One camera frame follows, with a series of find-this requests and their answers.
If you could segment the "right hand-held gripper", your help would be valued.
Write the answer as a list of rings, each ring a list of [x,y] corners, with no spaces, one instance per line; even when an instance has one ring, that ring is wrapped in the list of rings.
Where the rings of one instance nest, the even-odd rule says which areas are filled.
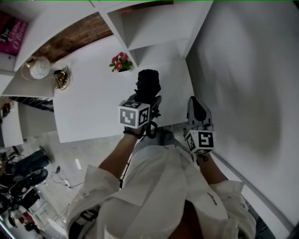
[[[205,155],[214,150],[216,132],[207,105],[195,96],[188,101],[187,118],[190,125],[183,127],[183,134],[191,154]]]

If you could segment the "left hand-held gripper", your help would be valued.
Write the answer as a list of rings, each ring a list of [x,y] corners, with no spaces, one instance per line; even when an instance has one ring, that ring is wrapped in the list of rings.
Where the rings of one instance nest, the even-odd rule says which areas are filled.
[[[118,105],[118,122],[125,127],[138,129],[160,116],[161,102],[161,96],[144,98],[135,93]]]

